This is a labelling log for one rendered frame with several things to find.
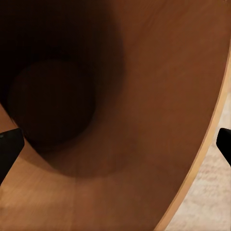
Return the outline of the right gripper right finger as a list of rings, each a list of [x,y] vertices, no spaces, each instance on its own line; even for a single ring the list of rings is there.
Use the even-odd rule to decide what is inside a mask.
[[[231,166],[231,130],[219,129],[216,145]]]

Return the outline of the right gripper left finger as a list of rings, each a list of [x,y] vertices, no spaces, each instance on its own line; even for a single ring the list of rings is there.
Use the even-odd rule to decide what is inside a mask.
[[[0,133],[0,185],[25,145],[20,128]]]

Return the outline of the trash can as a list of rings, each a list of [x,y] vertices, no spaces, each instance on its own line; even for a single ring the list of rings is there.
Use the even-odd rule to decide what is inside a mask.
[[[0,0],[0,231],[164,231],[230,83],[231,0]]]

